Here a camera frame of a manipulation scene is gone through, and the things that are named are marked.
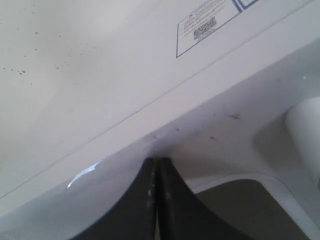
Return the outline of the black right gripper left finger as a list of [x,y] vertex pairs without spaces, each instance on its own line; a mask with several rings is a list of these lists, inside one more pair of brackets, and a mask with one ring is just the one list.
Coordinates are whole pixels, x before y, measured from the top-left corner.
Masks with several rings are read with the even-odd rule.
[[74,240],[153,240],[156,231],[157,162],[144,160],[127,191]]

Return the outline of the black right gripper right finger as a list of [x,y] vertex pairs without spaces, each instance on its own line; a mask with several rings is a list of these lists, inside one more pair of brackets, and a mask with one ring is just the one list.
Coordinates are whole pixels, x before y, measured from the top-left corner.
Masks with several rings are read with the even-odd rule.
[[168,157],[158,161],[156,204],[162,240],[251,239],[205,206]]

